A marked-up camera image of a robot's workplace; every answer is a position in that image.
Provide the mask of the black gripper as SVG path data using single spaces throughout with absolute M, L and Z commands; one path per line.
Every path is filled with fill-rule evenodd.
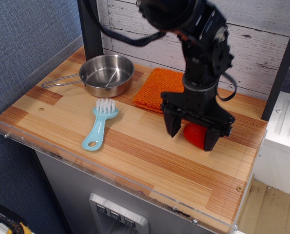
M 220 137 L 230 136 L 235 118 L 216 101 L 217 81 L 204 87 L 183 84 L 183 93 L 161 93 L 167 132 L 174 137 L 181 128 L 182 119 L 199 124 L 207 128 L 204 151 L 212 151 Z

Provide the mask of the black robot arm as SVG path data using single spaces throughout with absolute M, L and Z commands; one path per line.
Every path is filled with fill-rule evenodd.
M 182 120 L 201 127 L 199 147 L 211 151 L 229 136 L 234 117 L 217 103 L 220 77 L 227 76 L 233 55 L 225 17 L 206 0 L 139 0 L 143 17 L 160 32 L 172 32 L 182 44 L 186 62 L 181 93 L 161 93 L 168 133 L 175 136 Z

